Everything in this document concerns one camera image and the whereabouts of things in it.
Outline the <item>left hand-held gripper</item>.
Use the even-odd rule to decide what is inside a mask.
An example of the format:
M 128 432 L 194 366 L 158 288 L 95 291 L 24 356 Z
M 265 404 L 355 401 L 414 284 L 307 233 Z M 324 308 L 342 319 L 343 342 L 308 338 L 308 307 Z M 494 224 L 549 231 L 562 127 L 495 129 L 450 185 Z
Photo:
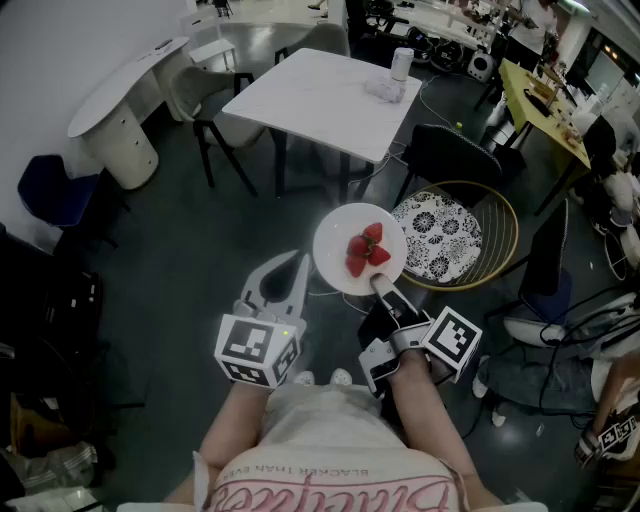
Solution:
M 292 250 L 251 272 L 215 343 L 214 357 L 230 380 L 276 388 L 299 364 L 310 270 L 310 255 Z

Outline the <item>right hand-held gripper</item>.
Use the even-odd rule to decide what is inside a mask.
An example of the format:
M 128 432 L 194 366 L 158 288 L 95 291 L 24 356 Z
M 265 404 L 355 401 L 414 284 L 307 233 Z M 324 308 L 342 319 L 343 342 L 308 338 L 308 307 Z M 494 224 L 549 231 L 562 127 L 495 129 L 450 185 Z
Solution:
M 358 361 L 369 391 L 386 392 L 386 379 L 400 367 L 400 355 L 418 351 L 434 383 L 456 383 L 475 354 L 482 330 L 450 307 L 428 320 L 382 273 L 370 278 L 376 303 L 357 331 L 362 349 Z

